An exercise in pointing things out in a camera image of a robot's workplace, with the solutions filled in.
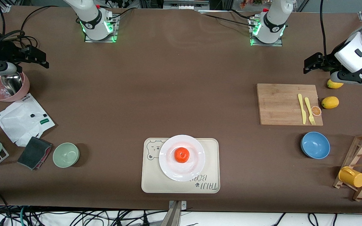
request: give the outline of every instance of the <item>yellow mug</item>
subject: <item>yellow mug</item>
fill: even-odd
[[[362,186],[362,173],[351,169],[349,166],[343,167],[338,174],[339,180],[354,187]]]

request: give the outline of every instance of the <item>green bowl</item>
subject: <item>green bowl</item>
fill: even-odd
[[[73,143],[60,144],[54,151],[54,164],[66,168],[75,164],[79,159],[79,149]]]

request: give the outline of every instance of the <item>blue bowl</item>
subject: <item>blue bowl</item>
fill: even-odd
[[[331,146],[323,134],[309,132],[301,140],[301,149],[308,157],[323,159],[328,156]]]

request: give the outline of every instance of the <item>tomato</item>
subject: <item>tomato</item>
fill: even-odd
[[[186,163],[189,159],[189,151],[186,148],[177,148],[174,152],[174,158],[179,163]]]

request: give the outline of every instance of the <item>metal ladle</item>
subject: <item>metal ladle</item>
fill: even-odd
[[[17,93],[23,85],[22,77],[20,77],[18,72],[9,75],[2,75],[1,83],[5,86],[11,96],[15,95],[15,93]]]

